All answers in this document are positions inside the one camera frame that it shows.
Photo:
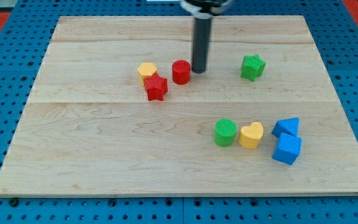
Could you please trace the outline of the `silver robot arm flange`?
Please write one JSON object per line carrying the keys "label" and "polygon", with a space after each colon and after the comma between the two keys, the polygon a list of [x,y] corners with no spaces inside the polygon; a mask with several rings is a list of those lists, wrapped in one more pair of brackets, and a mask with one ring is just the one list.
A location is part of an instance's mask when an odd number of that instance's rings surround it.
{"label": "silver robot arm flange", "polygon": [[199,19],[221,15],[233,4],[234,0],[180,0],[180,6]]}

